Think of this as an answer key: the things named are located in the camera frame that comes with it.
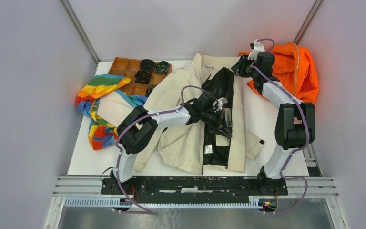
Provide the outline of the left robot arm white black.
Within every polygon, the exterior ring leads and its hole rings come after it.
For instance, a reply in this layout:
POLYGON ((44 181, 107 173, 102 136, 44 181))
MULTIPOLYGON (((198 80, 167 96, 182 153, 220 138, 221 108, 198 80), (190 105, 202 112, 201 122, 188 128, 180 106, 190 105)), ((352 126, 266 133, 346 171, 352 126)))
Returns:
POLYGON ((210 133, 231 138, 232 132, 226 123, 223 108, 226 102, 225 98, 218 99, 210 91, 202 90, 198 98, 182 101, 180 105, 169 110, 135 107, 117 127, 116 147, 120 152, 111 172, 114 190, 119 194, 130 190, 130 179, 137 155, 147 147, 157 130, 202 121, 209 126, 210 133))

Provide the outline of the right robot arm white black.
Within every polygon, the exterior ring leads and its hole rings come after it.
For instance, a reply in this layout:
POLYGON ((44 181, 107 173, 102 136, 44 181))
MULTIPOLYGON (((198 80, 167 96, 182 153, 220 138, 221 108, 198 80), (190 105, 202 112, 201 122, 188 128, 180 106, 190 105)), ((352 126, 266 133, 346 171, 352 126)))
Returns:
POLYGON ((292 95, 273 75, 275 56, 259 52, 252 59, 241 55, 233 71, 250 78, 254 88, 278 110, 274 129, 276 147, 268 162, 257 175, 256 189, 263 195, 275 189, 275 181, 285 180, 285 170, 294 155, 315 139, 315 106, 292 95))

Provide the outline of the beige zip jacket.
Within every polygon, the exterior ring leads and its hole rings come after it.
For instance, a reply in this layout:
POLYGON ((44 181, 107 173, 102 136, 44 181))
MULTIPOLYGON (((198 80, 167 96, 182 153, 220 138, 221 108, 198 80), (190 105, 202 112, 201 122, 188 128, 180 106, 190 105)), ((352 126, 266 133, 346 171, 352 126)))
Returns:
POLYGON ((242 81, 232 67, 239 57, 196 54, 192 62, 172 71, 144 103, 147 111, 189 107, 185 125, 173 124, 154 132, 146 148, 137 154, 134 170, 143 172, 154 153, 170 167, 201 175, 204 170, 243 173, 248 159, 254 160, 265 142, 247 130, 242 100, 242 81), (194 100, 203 91, 226 98, 225 120, 231 137, 216 131, 206 112, 195 112, 194 100))

